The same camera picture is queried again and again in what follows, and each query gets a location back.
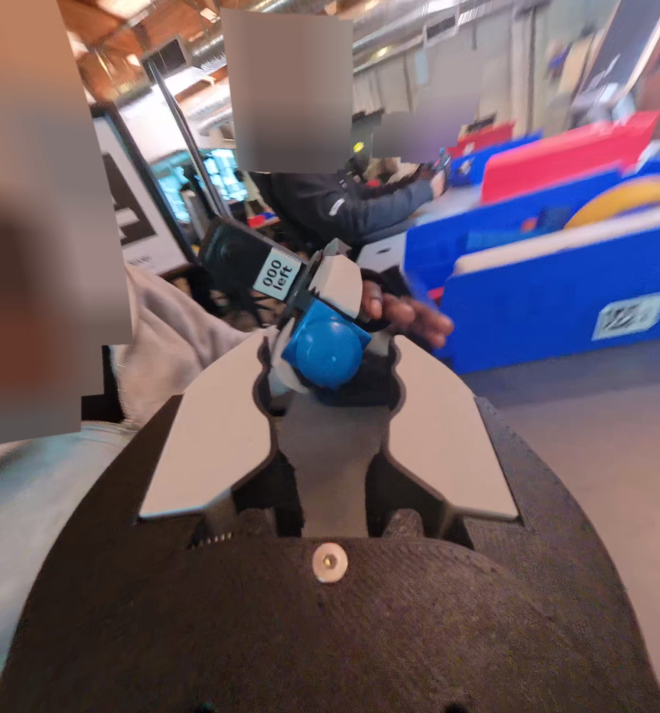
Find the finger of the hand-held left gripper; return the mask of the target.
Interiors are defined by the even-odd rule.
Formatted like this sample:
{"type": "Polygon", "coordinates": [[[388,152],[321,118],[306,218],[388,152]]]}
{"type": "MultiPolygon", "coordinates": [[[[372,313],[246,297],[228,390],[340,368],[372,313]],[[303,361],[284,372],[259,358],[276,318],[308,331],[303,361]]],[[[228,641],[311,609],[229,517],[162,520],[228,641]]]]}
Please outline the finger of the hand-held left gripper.
{"type": "Polygon", "coordinates": [[[332,240],[321,251],[318,266],[308,291],[347,319],[355,320],[361,311],[361,268],[349,257],[351,248],[332,240]]]}
{"type": "Polygon", "coordinates": [[[289,393],[309,394],[311,389],[305,386],[293,367],[281,356],[279,345],[272,349],[268,383],[272,397],[281,397],[289,393]]]}

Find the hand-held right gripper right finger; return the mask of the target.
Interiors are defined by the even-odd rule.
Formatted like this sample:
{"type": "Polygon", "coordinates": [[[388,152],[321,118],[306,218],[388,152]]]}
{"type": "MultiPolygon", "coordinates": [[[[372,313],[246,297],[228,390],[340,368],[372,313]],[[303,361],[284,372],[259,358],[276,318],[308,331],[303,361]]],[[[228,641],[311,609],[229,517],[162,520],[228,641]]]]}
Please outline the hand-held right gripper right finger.
{"type": "Polygon", "coordinates": [[[475,395],[407,337],[391,343],[399,401],[386,452],[397,467],[459,515],[515,522],[519,511],[475,395]]]}

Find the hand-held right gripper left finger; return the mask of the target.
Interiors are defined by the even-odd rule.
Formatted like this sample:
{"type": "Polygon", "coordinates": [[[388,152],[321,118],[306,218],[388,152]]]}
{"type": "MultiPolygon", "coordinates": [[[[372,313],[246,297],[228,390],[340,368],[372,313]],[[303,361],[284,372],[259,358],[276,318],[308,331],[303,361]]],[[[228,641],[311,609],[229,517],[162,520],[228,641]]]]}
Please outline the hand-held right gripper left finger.
{"type": "Polygon", "coordinates": [[[199,513],[234,521],[234,486],[269,462],[272,426],[257,401],[264,336],[250,336],[185,389],[139,510],[143,521],[199,513]]]}

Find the blue cube with round knob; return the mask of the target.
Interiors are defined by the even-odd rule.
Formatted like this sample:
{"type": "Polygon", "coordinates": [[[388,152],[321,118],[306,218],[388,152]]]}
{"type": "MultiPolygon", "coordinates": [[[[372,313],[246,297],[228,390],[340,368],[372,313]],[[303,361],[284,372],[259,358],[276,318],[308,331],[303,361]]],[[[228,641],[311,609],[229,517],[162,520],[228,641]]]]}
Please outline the blue cube with round knob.
{"type": "Polygon", "coordinates": [[[281,357],[313,387],[336,390],[357,374],[371,339],[354,321],[312,298],[281,357]]]}

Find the blue plastic bin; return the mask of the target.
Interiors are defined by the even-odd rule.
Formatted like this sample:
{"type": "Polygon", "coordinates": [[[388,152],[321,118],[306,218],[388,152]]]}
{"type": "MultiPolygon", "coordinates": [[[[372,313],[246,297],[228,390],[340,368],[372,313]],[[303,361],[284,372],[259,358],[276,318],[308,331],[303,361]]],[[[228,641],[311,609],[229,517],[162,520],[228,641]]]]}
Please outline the blue plastic bin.
{"type": "Polygon", "coordinates": [[[404,272],[421,294],[442,289],[440,309],[455,326],[437,358],[468,374],[659,340],[660,228],[451,277],[469,254],[470,231],[546,235],[536,230],[543,209],[566,207],[574,215],[601,192],[651,174],[660,174],[660,154],[634,175],[588,175],[409,229],[404,272]]]}

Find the person's left hand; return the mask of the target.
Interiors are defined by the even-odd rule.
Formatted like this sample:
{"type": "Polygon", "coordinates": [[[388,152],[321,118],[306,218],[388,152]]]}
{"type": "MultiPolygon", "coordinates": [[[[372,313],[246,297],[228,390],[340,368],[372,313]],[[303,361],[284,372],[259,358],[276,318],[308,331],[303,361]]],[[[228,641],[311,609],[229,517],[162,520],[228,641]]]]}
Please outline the person's left hand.
{"type": "Polygon", "coordinates": [[[402,334],[428,350],[443,347],[455,328],[435,307],[391,294],[376,280],[362,281],[359,323],[368,332],[384,328],[402,334]]]}

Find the black overhead pole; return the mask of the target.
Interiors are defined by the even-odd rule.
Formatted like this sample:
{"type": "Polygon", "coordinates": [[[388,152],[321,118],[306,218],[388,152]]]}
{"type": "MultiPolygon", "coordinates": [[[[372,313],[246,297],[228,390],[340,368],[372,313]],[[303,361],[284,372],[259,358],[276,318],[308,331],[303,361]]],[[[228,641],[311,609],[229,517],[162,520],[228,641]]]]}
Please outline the black overhead pole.
{"type": "Polygon", "coordinates": [[[207,168],[204,164],[204,160],[199,152],[199,147],[193,137],[192,131],[189,127],[188,122],[180,108],[178,102],[174,98],[174,95],[169,90],[162,72],[156,66],[156,63],[149,56],[142,60],[142,66],[149,74],[151,74],[154,82],[159,87],[159,90],[167,104],[169,110],[171,111],[174,120],[176,122],[179,131],[182,134],[186,147],[192,158],[192,163],[196,168],[196,171],[200,177],[201,183],[203,185],[204,193],[214,210],[214,213],[222,218],[230,219],[232,217],[231,211],[227,204],[227,201],[223,199],[221,194],[218,192],[217,187],[212,183],[210,175],[208,174],[207,168]]]}

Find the red plastic bin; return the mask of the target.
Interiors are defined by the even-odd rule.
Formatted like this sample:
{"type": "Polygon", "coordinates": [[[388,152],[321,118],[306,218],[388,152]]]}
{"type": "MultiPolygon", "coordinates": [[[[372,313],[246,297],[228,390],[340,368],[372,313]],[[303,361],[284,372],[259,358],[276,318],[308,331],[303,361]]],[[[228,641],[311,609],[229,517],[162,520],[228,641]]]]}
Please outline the red plastic bin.
{"type": "Polygon", "coordinates": [[[637,165],[659,124],[660,110],[600,121],[492,156],[479,203],[491,205],[609,170],[637,165]]]}
{"type": "Polygon", "coordinates": [[[456,146],[456,156],[468,156],[488,147],[509,142],[513,138],[515,122],[487,126],[464,134],[456,146]]]}

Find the yellow tape roll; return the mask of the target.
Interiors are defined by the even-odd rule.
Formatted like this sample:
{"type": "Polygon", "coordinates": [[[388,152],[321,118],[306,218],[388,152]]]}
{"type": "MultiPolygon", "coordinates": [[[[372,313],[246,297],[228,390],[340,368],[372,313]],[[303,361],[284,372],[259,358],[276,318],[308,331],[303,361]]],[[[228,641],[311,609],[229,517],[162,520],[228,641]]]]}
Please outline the yellow tape roll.
{"type": "Polygon", "coordinates": [[[660,207],[660,174],[628,179],[578,209],[565,229],[592,225],[628,213],[660,207]]]}

